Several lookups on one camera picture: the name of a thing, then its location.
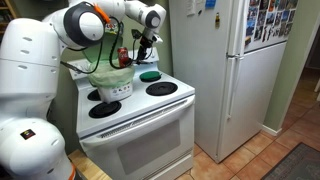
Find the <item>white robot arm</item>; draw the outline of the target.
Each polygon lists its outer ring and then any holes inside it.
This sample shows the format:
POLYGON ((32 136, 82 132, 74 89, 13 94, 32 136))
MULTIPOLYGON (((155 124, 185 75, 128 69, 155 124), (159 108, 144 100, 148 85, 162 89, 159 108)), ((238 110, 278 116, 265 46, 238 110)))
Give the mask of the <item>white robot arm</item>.
POLYGON ((0 165, 15 180, 73 180, 60 131, 46 120, 64 49, 102 42, 125 16, 144 26, 141 51, 159 42, 166 10, 139 0, 68 0, 43 20, 9 22, 0 50, 0 165))

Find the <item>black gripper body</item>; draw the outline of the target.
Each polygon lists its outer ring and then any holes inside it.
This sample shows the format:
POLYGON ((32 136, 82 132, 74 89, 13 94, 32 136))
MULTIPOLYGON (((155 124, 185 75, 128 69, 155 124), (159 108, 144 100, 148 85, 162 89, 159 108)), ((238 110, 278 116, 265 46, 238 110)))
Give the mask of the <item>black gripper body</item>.
POLYGON ((147 55, 147 49, 152 47, 153 40, 149 37, 149 31, 144 29, 140 32, 137 29, 132 29, 131 34, 134 40, 140 40, 140 47, 138 49, 138 55, 136 60, 142 61, 147 55))

